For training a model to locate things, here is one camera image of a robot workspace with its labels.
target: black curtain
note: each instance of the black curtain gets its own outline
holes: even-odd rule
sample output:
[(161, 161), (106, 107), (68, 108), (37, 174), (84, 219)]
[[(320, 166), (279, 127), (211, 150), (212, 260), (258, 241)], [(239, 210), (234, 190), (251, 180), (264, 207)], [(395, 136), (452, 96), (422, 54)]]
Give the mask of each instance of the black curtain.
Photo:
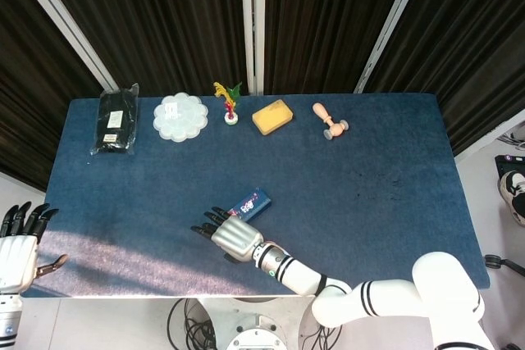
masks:
[(102, 89), (36, 0), (0, 9), (0, 172), (45, 190), (69, 102)]
[(525, 107), (525, 0), (410, 0), (365, 92), (434, 93), (460, 153)]
[(266, 0), (264, 93), (351, 92), (394, 0)]
[(141, 96), (246, 84), (242, 0), (62, 0), (121, 87)]

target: small toy figure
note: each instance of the small toy figure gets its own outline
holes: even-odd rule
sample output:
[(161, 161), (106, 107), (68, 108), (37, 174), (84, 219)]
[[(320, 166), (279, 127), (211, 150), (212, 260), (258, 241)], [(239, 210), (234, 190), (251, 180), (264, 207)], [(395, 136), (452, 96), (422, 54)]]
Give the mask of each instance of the small toy figure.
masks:
[(348, 130), (349, 125), (346, 120), (342, 120), (339, 123), (334, 123), (334, 121), (331, 119), (331, 116), (328, 115), (328, 111), (326, 111), (326, 108), (319, 102), (316, 102), (313, 104), (312, 107), (313, 111), (317, 116), (319, 116), (324, 123), (330, 127), (330, 129), (325, 129), (323, 131), (326, 139), (333, 139), (334, 137), (337, 137), (343, 133), (343, 131)]
[(227, 110), (227, 113), (224, 115), (224, 121), (228, 125), (234, 125), (239, 119), (235, 113), (235, 107), (240, 97), (239, 91), (241, 85), (242, 82), (239, 82), (233, 89), (230, 89), (227, 86), (222, 86), (218, 82), (213, 83), (213, 86), (215, 87), (215, 97), (218, 98), (220, 96), (224, 96), (224, 107)]

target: wooden toy hammer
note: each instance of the wooden toy hammer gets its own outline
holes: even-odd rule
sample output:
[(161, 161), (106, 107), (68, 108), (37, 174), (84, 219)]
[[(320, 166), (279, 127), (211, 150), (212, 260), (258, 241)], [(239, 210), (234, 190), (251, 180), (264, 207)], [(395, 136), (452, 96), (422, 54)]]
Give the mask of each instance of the wooden toy hammer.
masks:
[(348, 130), (348, 122), (346, 120), (341, 120), (339, 123), (334, 123), (331, 119), (331, 116), (328, 115), (326, 108), (319, 102), (316, 102), (312, 106), (313, 111), (317, 116), (319, 116), (324, 123), (330, 126), (330, 129), (323, 131), (326, 139), (333, 139), (339, 135), (343, 134), (343, 131)]

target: black package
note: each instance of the black package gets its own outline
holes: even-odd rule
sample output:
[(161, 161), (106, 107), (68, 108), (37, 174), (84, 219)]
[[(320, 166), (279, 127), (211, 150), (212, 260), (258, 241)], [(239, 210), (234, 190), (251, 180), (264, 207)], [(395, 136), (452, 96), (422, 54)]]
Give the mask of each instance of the black package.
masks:
[(138, 84), (133, 84), (130, 89), (100, 95), (92, 155), (99, 152), (131, 153), (137, 126), (138, 96)]

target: shoe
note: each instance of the shoe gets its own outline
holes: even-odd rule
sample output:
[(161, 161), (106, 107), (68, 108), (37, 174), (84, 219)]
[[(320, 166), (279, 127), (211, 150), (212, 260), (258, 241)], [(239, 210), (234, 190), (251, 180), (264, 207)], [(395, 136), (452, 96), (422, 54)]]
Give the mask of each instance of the shoe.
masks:
[(525, 176), (517, 171), (504, 174), (500, 180), (500, 194), (514, 219), (525, 227)]

